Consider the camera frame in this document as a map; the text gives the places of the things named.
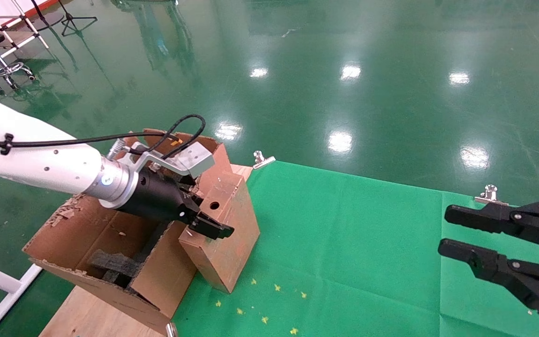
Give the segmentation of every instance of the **green backdrop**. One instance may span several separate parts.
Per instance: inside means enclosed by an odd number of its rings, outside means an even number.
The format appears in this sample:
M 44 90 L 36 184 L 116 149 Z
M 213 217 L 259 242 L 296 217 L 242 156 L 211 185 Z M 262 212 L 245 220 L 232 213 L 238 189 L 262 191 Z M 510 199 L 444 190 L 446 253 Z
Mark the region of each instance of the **green backdrop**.
M 449 237 L 539 263 L 537 245 L 443 220 L 472 197 L 285 162 L 248 187 L 259 241 L 233 294 L 195 277 L 181 336 L 539 336 L 537 313 L 437 252 Z

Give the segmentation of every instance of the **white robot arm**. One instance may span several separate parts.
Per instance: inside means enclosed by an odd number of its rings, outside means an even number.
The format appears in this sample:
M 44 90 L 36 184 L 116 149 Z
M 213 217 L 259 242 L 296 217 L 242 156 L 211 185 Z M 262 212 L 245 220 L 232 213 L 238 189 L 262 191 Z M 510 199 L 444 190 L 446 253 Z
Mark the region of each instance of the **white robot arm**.
M 199 132 L 204 126 L 201 120 Z M 214 164 L 211 153 L 198 142 L 186 144 L 172 158 L 139 142 L 129 149 L 122 139 L 116 141 L 107 157 L 86 143 L 54 142 L 75 139 L 50 124 L 0 104 L 0 176 L 49 190 L 84 193 L 98 198 L 104 207 L 146 218 L 181 220 L 195 232 L 212 239 L 232 234 L 233 228 L 200 211 L 201 200 L 197 202 L 196 197 L 181 190 L 174 179 L 146 167 L 146 163 L 153 162 L 195 178 Z M 132 154 L 114 160 L 120 151 Z

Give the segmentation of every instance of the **green epoxy floor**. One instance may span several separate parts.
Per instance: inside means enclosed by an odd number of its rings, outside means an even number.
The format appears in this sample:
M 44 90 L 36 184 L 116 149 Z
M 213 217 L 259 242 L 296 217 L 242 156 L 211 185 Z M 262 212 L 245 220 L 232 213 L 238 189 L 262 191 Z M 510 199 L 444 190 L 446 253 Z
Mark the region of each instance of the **green epoxy floor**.
M 41 81 L 0 102 L 76 137 L 199 113 L 237 164 L 260 149 L 385 181 L 468 195 L 494 183 L 505 201 L 539 200 L 539 0 L 94 1 L 67 6 L 99 17 L 82 39 L 45 31 L 50 54 L 36 41 L 19 53 Z M 0 179 L 2 271 L 22 275 L 21 247 L 66 197 Z M 41 275 L 0 336 L 38 335 L 69 290 Z

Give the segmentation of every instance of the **black cable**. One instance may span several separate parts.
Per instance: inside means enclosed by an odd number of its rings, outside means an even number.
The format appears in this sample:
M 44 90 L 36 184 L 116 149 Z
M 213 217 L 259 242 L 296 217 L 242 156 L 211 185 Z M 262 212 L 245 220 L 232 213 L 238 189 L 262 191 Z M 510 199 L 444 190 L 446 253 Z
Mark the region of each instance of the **black cable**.
M 136 132 L 136 133 L 124 133 L 124 134 L 114 134 L 111 136 L 102 136 L 94 138 L 85 138 L 85 139 L 71 139 L 71 140 L 50 140 L 50 141 L 12 141 L 11 147 L 61 147 L 63 145 L 75 145 L 75 144 L 84 144 L 84 143 L 95 143 L 97 141 L 112 140 L 125 137 L 140 137 L 140 136 L 161 136 L 171 138 L 178 141 L 178 137 L 169 134 L 169 132 Z M 0 141 L 0 147 L 6 146 L 5 141 Z
M 169 153 L 162 156 L 161 158 L 163 160 L 168 159 L 169 157 L 173 156 L 174 154 L 177 154 L 178 152 L 182 151 L 184 148 L 188 147 L 188 145 L 190 145 L 193 141 L 195 141 L 195 139 L 197 139 L 197 137 L 201 136 L 201 133 L 203 133 L 203 130 L 205 130 L 205 118 L 201 117 L 200 115 L 193 114 L 193 115 L 186 115 L 186 116 L 178 119 L 178 121 L 176 121 L 176 123 L 174 123 L 172 125 L 172 127 L 169 128 L 168 132 L 174 132 L 174 130 L 178 127 L 178 125 L 180 123 L 186 121 L 186 119 L 189 119 L 189 118 L 197 118 L 197 119 L 199 119 L 199 121 L 201 121 L 201 126 L 199 127 L 199 130 L 197 130 L 197 132 L 195 132 L 195 134 L 193 134 L 192 137 L 189 138 L 189 140 L 185 141 L 184 143 L 180 144 L 179 147 L 176 147 L 175 149 L 173 149 Z
M 168 154 L 164 155 L 162 159 L 167 159 L 170 156 L 173 156 L 174 154 L 182 151 L 184 148 L 188 147 L 197 137 L 201 136 L 201 133 L 203 133 L 203 130 L 205 129 L 205 119 L 201 117 L 200 115 L 186 115 L 176 123 L 172 125 L 167 132 L 137 132 L 137 133 L 125 133 L 125 134 L 115 134 L 111 136 L 102 136 L 102 137 L 94 137 L 94 138 L 85 138 L 85 139 L 71 139 L 71 140 L 51 140 L 51 141 L 0 141 L 0 148 L 6 149 L 6 148 L 13 148 L 13 147 L 61 147 L 64 145 L 75 145 L 75 144 L 84 144 L 84 143 L 95 143 L 97 141 L 105 141 L 105 140 L 112 140 L 112 139 L 118 139 L 118 138 L 125 138 L 125 137 L 140 137 L 140 136 L 161 136 L 161 138 L 152 145 L 152 147 L 148 147 L 145 151 L 153 151 L 163 141 L 167 140 L 168 138 L 172 139 L 173 141 L 179 141 L 180 139 L 172 134 L 174 130 L 186 119 L 189 118 L 197 118 L 199 121 L 201 121 L 201 126 L 199 127 L 199 130 L 195 134 L 193 134 L 192 137 L 189 138 L 186 142 L 179 145 L 179 147 L 176 147 L 172 151 L 170 151 Z M 131 154 L 134 155 L 142 155 L 144 151 L 130 149 L 128 151 Z

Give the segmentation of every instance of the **open cardboard box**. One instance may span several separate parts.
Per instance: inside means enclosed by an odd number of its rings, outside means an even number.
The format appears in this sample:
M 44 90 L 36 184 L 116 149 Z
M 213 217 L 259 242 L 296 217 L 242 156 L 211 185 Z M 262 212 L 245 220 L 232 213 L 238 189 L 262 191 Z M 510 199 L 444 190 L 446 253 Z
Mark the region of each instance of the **open cardboard box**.
M 190 137 L 177 136 L 182 140 Z M 150 145 L 158 139 L 146 137 Z M 233 226 L 231 237 L 212 241 L 174 221 L 161 234 L 128 287 L 122 288 L 103 281 L 105 270 L 90 265 L 89 259 L 99 249 L 135 256 L 150 241 L 159 223 L 106 209 L 95 198 L 76 195 L 47 220 L 23 251 L 43 269 L 81 286 L 162 334 L 197 271 L 191 258 L 212 286 L 231 292 L 259 236 L 259 227 L 244 178 L 232 173 L 224 145 L 208 137 L 198 137 L 197 141 L 213 153 L 216 162 L 194 187 L 205 198 L 201 209 Z M 172 148 L 170 143 L 162 143 L 158 151 L 166 153 Z M 213 201 L 220 207 L 211 209 Z M 188 247 L 191 258 L 182 246 Z

